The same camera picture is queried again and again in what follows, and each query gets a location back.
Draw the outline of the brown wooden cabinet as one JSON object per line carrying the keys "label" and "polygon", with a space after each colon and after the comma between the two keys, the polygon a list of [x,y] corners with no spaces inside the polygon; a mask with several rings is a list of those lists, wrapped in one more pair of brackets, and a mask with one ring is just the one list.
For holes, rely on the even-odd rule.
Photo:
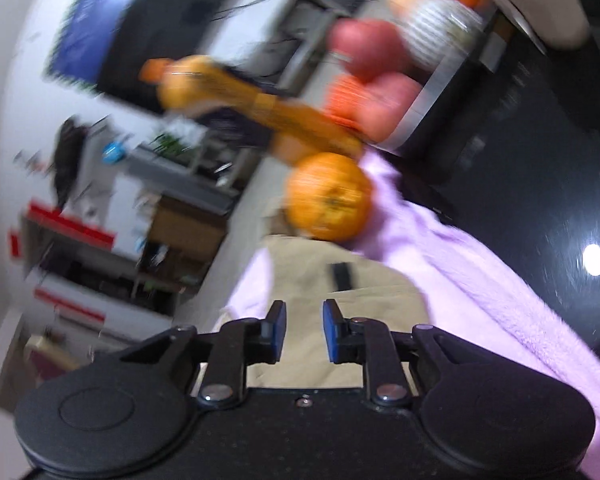
{"label": "brown wooden cabinet", "polygon": [[173,316],[200,292],[227,233],[225,216],[161,197],[136,265],[132,304]]}

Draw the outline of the pink purple towel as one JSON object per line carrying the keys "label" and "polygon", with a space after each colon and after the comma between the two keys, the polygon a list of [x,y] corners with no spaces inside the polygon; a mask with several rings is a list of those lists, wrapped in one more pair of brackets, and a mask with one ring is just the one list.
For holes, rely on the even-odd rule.
{"label": "pink purple towel", "polygon": [[328,359],[322,327],[328,298],[350,318],[377,318],[398,332],[432,324],[578,389],[596,416],[582,469],[600,479],[598,356],[490,249],[404,200],[399,175],[385,159],[368,153],[361,165],[375,188],[363,234],[344,247],[308,240],[273,212],[270,232],[222,310],[228,322],[260,318],[275,300],[287,306],[283,359],[254,366],[250,385],[361,385],[358,366]]}

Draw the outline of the large orange fruit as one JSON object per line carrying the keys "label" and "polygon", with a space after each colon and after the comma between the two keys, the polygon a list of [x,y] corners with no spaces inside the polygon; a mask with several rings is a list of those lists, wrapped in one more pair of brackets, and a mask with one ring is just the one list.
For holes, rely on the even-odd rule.
{"label": "large orange fruit", "polygon": [[287,179],[286,217],[316,240],[348,242],[370,221],[374,192],[372,180],[355,160],[335,153],[312,155]]}

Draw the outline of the green potted plant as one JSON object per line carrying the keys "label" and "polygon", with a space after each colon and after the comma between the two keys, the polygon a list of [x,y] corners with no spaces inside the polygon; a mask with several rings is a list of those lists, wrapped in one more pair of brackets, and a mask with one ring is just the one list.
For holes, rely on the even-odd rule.
{"label": "green potted plant", "polygon": [[170,132],[160,132],[149,143],[151,151],[174,164],[188,166],[195,158],[196,150],[186,144],[180,136]]}

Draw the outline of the blue globe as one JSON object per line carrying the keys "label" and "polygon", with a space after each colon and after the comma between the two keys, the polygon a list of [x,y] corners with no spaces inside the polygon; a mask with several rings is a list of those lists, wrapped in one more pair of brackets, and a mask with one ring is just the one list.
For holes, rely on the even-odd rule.
{"label": "blue globe", "polygon": [[112,141],[102,149],[102,162],[107,165],[115,165],[122,162],[126,157],[124,145],[118,141]]}

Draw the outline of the orange net wrapped fruit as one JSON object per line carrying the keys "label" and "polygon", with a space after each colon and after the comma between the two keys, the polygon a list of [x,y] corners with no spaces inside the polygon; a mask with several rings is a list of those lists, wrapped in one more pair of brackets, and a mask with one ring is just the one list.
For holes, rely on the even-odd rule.
{"label": "orange net wrapped fruit", "polygon": [[358,78],[341,74],[327,87],[323,113],[337,125],[358,130],[356,114],[365,97],[365,86]]}

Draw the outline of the lower red apple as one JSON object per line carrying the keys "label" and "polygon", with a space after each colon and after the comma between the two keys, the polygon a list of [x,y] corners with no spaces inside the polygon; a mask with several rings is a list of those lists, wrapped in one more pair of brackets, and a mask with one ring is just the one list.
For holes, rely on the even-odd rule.
{"label": "lower red apple", "polygon": [[366,84],[355,112],[364,138],[375,144],[388,140],[421,91],[419,82],[397,72]]}

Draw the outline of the red apple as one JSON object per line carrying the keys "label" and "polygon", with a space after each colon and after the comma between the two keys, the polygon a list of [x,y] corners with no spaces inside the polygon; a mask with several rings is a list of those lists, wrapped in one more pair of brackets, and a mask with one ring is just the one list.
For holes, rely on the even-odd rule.
{"label": "red apple", "polygon": [[388,140],[421,91],[419,82],[397,72],[366,84],[355,112],[364,138],[375,144]]}
{"label": "red apple", "polygon": [[362,82],[404,72],[411,57],[395,24],[377,18],[340,18],[327,37],[328,50],[343,68]]}

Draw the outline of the orange juice bottle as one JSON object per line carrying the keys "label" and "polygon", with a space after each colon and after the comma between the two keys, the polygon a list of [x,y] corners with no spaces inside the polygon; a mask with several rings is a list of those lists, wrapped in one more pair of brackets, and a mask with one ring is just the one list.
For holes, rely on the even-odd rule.
{"label": "orange juice bottle", "polygon": [[199,119],[222,108],[272,132],[268,150],[289,166],[318,153],[359,160],[363,142],[316,108],[208,55],[151,58],[138,79],[156,87],[165,110]]}

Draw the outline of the black fruit tray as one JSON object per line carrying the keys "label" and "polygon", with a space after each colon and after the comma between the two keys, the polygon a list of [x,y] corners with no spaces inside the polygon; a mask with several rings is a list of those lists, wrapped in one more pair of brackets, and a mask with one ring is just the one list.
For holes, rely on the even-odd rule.
{"label": "black fruit tray", "polygon": [[407,158],[436,148],[460,128],[460,121],[479,110],[478,101],[492,96],[490,84],[505,65],[514,26],[489,3],[475,26],[452,17],[456,38],[429,76],[422,91],[378,150]]}

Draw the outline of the upper red apple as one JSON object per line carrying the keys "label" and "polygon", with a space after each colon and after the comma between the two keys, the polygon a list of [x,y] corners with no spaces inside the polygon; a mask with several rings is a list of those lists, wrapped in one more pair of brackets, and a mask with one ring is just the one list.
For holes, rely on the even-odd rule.
{"label": "upper red apple", "polygon": [[328,50],[343,68],[362,82],[404,72],[411,57],[395,24],[377,18],[340,18],[327,37]]}

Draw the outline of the white net wrapped fruit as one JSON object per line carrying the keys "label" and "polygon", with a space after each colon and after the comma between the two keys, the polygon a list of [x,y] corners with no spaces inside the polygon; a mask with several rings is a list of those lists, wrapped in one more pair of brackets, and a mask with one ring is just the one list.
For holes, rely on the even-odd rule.
{"label": "white net wrapped fruit", "polygon": [[414,64],[432,73],[449,54],[467,52],[481,26],[482,17],[457,0],[416,0],[399,32]]}

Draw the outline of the grey tv stand shelf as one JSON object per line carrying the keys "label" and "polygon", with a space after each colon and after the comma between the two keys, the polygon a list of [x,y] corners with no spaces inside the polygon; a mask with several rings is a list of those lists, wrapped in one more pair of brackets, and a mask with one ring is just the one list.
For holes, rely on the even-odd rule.
{"label": "grey tv stand shelf", "polygon": [[234,32],[261,19],[224,0],[135,0],[102,70],[117,81],[109,93],[151,112],[194,122],[228,118],[253,148],[297,165],[318,153],[360,160],[364,145],[319,110],[239,67],[197,53],[214,22]]}

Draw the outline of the black television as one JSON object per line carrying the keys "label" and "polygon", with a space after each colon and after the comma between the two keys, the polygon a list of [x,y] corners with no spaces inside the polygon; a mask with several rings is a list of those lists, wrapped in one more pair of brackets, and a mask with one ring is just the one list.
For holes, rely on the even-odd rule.
{"label": "black television", "polygon": [[152,58],[196,53],[226,0],[73,0],[46,75],[161,115],[156,88],[140,80]]}

